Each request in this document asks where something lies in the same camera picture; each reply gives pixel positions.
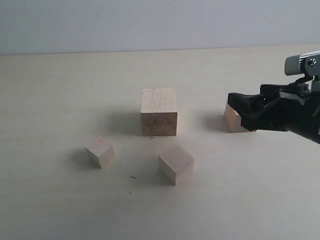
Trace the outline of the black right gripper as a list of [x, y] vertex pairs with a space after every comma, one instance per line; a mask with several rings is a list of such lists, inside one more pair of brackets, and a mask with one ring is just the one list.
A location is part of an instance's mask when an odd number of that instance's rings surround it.
[[227, 96], [227, 104], [240, 115], [243, 128], [292, 132], [317, 144], [320, 142], [319, 91], [309, 90], [306, 83], [290, 83], [262, 84], [259, 93], [231, 92]]

